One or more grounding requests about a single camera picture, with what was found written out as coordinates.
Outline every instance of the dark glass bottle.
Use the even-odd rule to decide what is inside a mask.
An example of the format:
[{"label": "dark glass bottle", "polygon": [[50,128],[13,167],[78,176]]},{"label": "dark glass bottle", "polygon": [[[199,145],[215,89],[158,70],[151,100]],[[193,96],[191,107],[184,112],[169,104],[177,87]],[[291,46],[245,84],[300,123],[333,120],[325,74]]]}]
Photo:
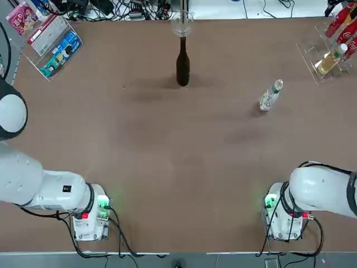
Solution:
[{"label": "dark glass bottle", "polygon": [[176,61],[176,80],[182,87],[190,81],[190,59],[186,52],[186,38],[180,38],[180,53]]}]

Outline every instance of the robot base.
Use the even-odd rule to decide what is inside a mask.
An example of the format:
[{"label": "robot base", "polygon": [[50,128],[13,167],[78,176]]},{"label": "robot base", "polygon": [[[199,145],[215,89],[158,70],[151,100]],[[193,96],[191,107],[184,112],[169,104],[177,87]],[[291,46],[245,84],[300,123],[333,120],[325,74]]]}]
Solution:
[{"label": "robot base", "polygon": [[94,204],[86,218],[73,219],[75,239],[77,241],[108,240],[110,211],[104,209],[110,205],[110,199],[98,184],[91,184],[94,190]]},{"label": "robot base", "polygon": [[274,240],[287,241],[297,240],[300,238],[302,228],[302,217],[294,218],[291,227],[292,216],[285,212],[281,202],[279,202],[275,214],[273,211],[280,198],[280,189],[282,183],[274,183],[270,188],[269,193],[264,199],[264,216],[266,220],[266,226],[269,225],[272,219],[272,225],[269,230],[269,237]]}]

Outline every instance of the gray floor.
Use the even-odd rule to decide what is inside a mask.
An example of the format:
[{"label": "gray floor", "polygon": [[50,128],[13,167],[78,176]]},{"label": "gray floor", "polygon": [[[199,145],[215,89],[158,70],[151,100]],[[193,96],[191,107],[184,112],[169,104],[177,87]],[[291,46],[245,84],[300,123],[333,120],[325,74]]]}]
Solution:
[{"label": "gray floor", "polygon": [[[264,268],[266,259],[276,259],[275,256],[262,255],[255,257],[255,254],[236,255],[206,255],[204,253],[170,254],[164,259],[157,256],[145,256],[137,259],[139,268],[171,268],[175,260],[182,260],[185,268],[231,268],[248,267]],[[303,258],[291,254],[280,257],[282,268],[290,261],[301,260]],[[354,253],[321,253],[316,259],[316,268],[343,268],[355,267],[357,255]],[[51,267],[51,268],[104,268],[106,259],[82,259],[75,254],[61,255],[0,255],[1,268],[18,267]],[[113,255],[109,257],[107,268],[135,268],[132,259],[126,257],[124,260]],[[292,264],[289,268],[313,268],[313,258],[299,264]]]}]

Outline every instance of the clear plastic water bottle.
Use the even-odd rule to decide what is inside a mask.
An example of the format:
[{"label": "clear plastic water bottle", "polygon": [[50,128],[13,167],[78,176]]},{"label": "clear plastic water bottle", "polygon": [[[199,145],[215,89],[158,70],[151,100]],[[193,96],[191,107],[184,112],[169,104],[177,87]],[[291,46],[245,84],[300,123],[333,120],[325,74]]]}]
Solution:
[{"label": "clear plastic water bottle", "polygon": [[268,111],[279,98],[280,90],[283,88],[283,80],[276,80],[271,88],[268,88],[263,97],[260,99],[259,105],[262,111]]}]

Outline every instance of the bottle cap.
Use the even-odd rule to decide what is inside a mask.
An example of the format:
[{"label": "bottle cap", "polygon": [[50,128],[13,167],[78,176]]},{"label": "bottle cap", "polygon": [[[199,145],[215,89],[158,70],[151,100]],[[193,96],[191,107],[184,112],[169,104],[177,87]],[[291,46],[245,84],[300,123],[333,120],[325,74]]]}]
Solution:
[{"label": "bottle cap", "polygon": [[284,86],[283,80],[276,80],[273,86],[273,92],[278,93]]},{"label": "bottle cap", "polygon": [[347,51],[348,47],[346,44],[341,44],[339,46],[339,48],[337,49],[337,51],[339,52],[339,54],[345,54],[345,52]]}]

